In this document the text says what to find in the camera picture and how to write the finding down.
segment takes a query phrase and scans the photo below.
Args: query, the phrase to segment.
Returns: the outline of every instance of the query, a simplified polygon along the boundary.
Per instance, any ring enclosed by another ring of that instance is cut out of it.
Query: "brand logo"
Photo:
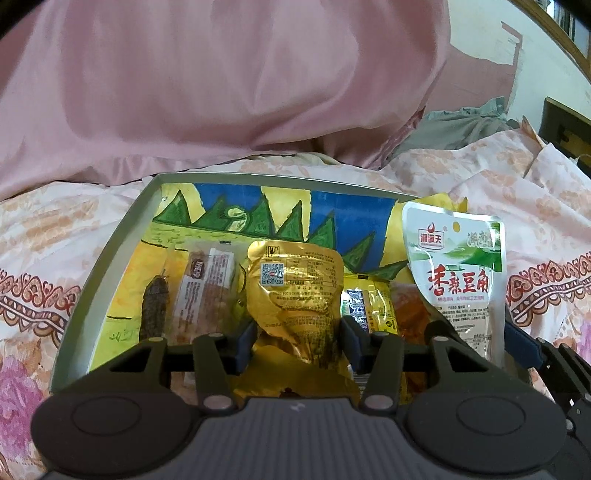
[[[267,247],[268,257],[279,257],[279,245],[269,245]]]
[[[205,263],[201,259],[193,260],[191,264],[191,276],[196,279],[201,279],[203,277],[203,267]]]
[[[435,224],[432,223],[427,228],[418,229],[418,246],[426,250],[441,250],[444,245],[444,234],[442,231],[435,230]]]

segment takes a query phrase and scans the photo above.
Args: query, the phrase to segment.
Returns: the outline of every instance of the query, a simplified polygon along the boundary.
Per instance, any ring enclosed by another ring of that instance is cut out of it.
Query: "white snack package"
[[[402,235],[426,301],[479,355],[502,366],[507,274],[501,220],[408,202]]]

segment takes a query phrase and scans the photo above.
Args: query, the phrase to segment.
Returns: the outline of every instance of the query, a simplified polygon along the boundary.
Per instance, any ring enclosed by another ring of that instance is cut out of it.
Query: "floral bedspread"
[[[527,122],[457,151],[412,150],[381,171],[316,154],[256,157],[209,171],[341,181],[426,196],[467,196],[506,224],[515,321],[591,361],[591,180]],[[144,183],[57,182],[0,203],[0,480],[38,478],[29,433],[86,277]],[[536,379],[536,386],[543,385]]]

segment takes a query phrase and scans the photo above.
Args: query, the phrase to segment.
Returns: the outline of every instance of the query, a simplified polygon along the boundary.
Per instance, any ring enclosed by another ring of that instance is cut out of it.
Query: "barcode label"
[[[283,286],[283,263],[261,264],[261,285],[262,286]]]

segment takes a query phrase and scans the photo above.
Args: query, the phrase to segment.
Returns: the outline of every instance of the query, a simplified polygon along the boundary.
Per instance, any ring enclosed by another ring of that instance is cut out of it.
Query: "pink flower pattern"
[[[42,400],[25,366],[14,356],[5,357],[0,369],[0,451],[7,459],[28,456],[31,417]]]

